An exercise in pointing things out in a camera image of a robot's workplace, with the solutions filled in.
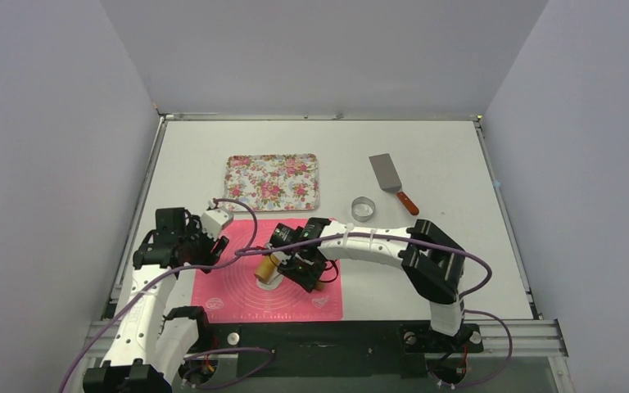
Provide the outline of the wooden dough roller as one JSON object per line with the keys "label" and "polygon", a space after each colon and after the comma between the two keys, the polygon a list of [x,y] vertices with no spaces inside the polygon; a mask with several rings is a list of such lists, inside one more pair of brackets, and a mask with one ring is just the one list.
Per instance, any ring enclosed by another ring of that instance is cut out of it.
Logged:
{"label": "wooden dough roller", "polygon": [[[273,273],[278,271],[282,274],[282,261],[275,255],[269,254],[263,258],[254,272],[255,278],[259,278],[262,282],[265,282]],[[325,283],[325,286],[338,278],[338,268],[334,266],[332,261],[328,261],[327,268],[321,277],[321,281]]]}

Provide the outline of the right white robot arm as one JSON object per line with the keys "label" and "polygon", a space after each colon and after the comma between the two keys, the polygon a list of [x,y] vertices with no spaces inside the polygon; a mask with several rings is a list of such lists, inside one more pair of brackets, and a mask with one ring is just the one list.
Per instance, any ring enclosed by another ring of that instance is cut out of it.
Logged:
{"label": "right white robot arm", "polygon": [[368,228],[312,218],[296,228],[278,224],[265,246],[277,256],[280,272],[307,291],[328,262],[358,260],[400,269],[429,303],[431,343],[448,350],[461,340],[468,253],[429,220],[410,227]]}

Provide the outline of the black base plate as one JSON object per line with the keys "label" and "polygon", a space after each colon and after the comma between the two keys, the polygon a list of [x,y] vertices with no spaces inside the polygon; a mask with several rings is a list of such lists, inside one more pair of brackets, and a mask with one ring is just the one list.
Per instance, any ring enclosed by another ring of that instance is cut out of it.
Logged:
{"label": "black base plate", "polygon": [[423,378],[463,366],[484,350],[478,325],[456,337],[432,332],[428,321],[216,323],[190,351],[238,349],[237,375],[257,377]]}

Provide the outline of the pink silicone baking mat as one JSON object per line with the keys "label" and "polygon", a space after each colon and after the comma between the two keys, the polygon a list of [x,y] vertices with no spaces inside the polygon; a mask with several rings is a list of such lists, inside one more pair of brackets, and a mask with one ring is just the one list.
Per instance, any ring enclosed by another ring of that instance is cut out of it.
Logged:
{"label": "pink silicone baking mat", "polygon": [[212,273],[198,271],[192,305],[202,306],[213,323],[321,322],[343,318],[342,279],[322,291],[306,292],[290,281],[275,291],[256,285],[254,272],[261,255],[240,259]]}

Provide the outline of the aluminium front rail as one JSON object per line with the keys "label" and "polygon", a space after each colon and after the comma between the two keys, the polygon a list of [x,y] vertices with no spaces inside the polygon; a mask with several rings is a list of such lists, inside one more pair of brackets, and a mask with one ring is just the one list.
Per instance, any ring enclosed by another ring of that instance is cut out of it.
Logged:
{"label": "aluminium front rail", "polygon": [[[482,341],[473,345],[471,353],[506,355],[513,349],[513,356],[557,357],[568,354],[557,321],[508,320],[504,324],[494,319],[470,320],[465,324],[479,332]],[[407,331],[419,335],[421,328],[429,328],[428,321],[338,321],[305,323],[217,323],[211,326],[219,339],[219,347],[229,347],[228,336],[239,336],[238,346],[275,347],[288,337],[314,342],[322,339],[324,346],[332,346],[338,339],[352,343],[355,338],[369,335],[365,341],[373,343],[390,340],[393,334],[403,336]]]}

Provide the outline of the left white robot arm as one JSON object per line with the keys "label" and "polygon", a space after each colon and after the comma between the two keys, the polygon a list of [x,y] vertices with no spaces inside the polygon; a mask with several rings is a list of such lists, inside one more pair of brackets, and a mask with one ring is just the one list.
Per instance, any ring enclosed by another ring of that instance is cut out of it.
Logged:
{"label": "left white robot arm", "polygon": [[182,267],[208,273],[218,263],[229,243],[222,232],[233,214],[218,207],[201,215],[163,208],[155,222],[133,253],[129,301],[114,317],[119,327],[100,365],[84,375],[85,392],[170,392],[188,350],[201,352],[210,344],[201,306],[165,308]]}

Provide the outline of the floral tray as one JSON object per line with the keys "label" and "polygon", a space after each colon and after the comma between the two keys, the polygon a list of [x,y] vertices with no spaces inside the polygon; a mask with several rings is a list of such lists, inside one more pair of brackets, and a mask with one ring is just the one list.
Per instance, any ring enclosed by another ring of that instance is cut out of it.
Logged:
{"label": "floral tray", "polygon": [[225,166],[224,197],[255,212],[317,210],[318,157],[313,153],[230,156]]}

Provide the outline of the white dough piece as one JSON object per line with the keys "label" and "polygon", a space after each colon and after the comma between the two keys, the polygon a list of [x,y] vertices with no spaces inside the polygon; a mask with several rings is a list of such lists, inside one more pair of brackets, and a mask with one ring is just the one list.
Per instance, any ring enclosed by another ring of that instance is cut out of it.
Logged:
{"label": "white dough piece", "polygon": [[278,271],[273,271],[271,276],[262,282],[259,278],[256,279],[256,285],[263,291],[275,291],[282,283],[283,275]]}

